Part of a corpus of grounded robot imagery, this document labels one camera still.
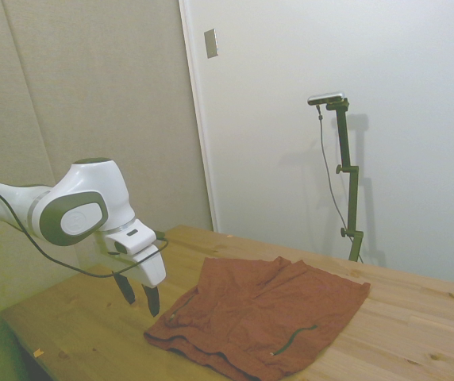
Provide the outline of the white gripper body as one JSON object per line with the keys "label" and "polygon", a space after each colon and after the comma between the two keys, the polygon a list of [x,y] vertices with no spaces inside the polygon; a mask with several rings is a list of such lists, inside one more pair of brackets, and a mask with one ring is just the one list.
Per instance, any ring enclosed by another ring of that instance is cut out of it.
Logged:
{"label": "white gripper body", "polygon": [[157,287],[166,278],[166,269],[160,250],[154,244],[135,255],[110,255],[110,259],[113,261],[111,268],[114,271],[130,267],[121,274],[146,287]]}

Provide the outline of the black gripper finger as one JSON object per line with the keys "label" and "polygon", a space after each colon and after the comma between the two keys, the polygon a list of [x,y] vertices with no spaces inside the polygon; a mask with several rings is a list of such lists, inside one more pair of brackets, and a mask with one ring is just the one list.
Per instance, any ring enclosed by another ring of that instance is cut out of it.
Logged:
{"label": "black gripper finger", "polygon": [[149,312],[153,317],[156,317],[160,313],[160,294],[158,287],[143,285],[143,289],[146,295]]}
{"label": "black gripper finger", "polygon": [[117,286],[119,287],[123,297],[125,298],[126,302],[132,305],[136,301],[136,296],[134,294],[133,288],[128,278],[119,274],[114,274],[113,278]]}

